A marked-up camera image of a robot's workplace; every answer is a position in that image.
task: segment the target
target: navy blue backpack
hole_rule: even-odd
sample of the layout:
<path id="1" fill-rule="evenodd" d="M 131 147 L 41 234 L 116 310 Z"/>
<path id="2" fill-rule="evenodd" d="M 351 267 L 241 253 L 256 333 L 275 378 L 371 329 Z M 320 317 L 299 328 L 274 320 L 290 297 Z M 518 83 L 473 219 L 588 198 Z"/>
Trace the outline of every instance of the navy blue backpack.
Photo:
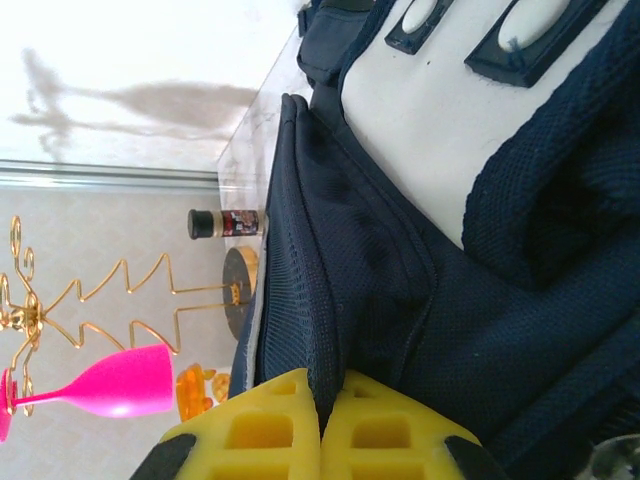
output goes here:
<path id="1" fill-rule="evenodd" d="M 394 1 L 342 3 L 301 17 L 314 94 L 282 99 L 231 393 L 306 367 L 326 424 L 354 369 L 471 430 L 514 480 L 571 478 L 640 429 L 640 1 L 489 159 L 464 251 L 343 118 L 341 79 Z"/>

